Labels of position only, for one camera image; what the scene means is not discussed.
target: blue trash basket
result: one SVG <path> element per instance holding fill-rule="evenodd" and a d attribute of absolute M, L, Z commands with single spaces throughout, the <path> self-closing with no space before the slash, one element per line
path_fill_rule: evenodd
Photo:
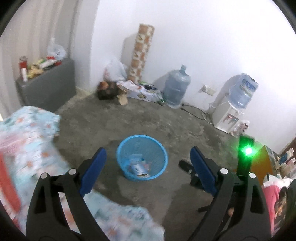
<path fill-rule="evenodd" d="M 150 177 L 138 177 L 131 172 L 130 156 L 141 154 L 150 166 Z M 123 140 L 117 148 L 117 162 L 131 181 L 152 180 L 160 176 L 168 165 L 168 154 L 159 141 L 145 135 L 135 135 Z"/>

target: basket rim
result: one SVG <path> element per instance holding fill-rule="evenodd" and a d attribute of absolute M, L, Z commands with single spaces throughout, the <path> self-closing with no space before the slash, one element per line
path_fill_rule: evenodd
<path fill-rule="evenodd" d="M 142 177 L 137 177 L 136 175 L 126 171 L 124 168 L 123 168 L 123 165 L 118 161 L 119 160 L 119 155 L 120 155 L 120 152 L 121 152 L 121 149 L 122 149 L 122 146 L 130 139 L 132 138 L 136 138 L 136 137 L 144 137 L 144 138 L 148 138 L 148 139 L 151 139 L 153 141 L 155 141 L 159 146 L 160 148 L 162 149 L 164 155 L 165 155 L 165 163 L 163 165 L 163 168 L 161 169 L 161 171 L 159 173 L 157 173 L 156 175 L 153 175 L 151 177 L 147 177 L 147 178 L 142 178 Z M 116 151 L 116 161 L 118 163 L 118 165 L 120 166 L 121 170 L 124 172 L 125 175 L 128 175 L 129 177 L 133 178 L 133 179 L 136 179 L 136 180 L 141 180 L 141 181 L 146 181 L 146 180 L 152 180 L 154 178 L 157 178 L 159 177 L 163 172 L 164 170 L 166 169 L 166 167 L 168 166 L 168 154 L 167 154 L 167 151 L 166 149 L 163 147 L 163 145 L 156 139 L 154 139 L 153 137 L 150 137 L 150 136 L 146 136 L 146 135 L 133 135 L 133 136 L 130 136 L 130 137 L 127 137 L 125 138 L 121 143 L 120 145 L 118 146 L 117 148 L 117 151 Z"/>

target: checkered pattern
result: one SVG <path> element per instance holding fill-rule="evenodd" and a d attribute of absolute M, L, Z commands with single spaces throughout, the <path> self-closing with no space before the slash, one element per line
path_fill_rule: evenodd
<path fill-rule="evenodd" d="M 142 70 L 145 67 L 147 54 L 154 34 L 154 27 L 151 25 L 140 24 L 136 37 L 136 44 L 133 52 L 128 80 L 134 83 L 141 81 Z"/>

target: electrical outlet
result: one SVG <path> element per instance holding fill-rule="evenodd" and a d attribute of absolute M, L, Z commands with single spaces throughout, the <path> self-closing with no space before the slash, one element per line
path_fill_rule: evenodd
<path fill-rule="evenodd" d="M 214 96 L 214 94 L 216 93 L 216 91 L 214 89 L 212 89 L 210 86 L 204 85 L 202 87 L 202 91 L 207 93 L 210 96 Z"/>

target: gray floor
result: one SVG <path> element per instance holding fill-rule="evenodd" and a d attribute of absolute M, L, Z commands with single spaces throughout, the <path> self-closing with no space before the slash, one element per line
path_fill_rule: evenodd
<path fill-rule="evenodd" d="M 200 115 L 194 108 L 187 109 Z M 236 168 L 237 139 L 182 110 L 136 99 L 121 106 L 116 99 L 99 101 L 89 96 L 70 101 L 58 113 L 62 119 L 56 145 L 65 159 L 78 167 L 104 147 L 107 163 L 94 188 L 119 204 L 147 208 L 164 226 L 166 240 L 187 240 L 203 217 L 197 209 L 212 200 L 211 195 L 189 186 L 190 177 L 178 168 L 179 160 L 189 159 L 191 147 L 198 146 L 221 166 Z M 168 152 L 168 167 L 154 180 L 131 182 L 116 163 L 118 145 L 135 134 L 157 139 Z"/>

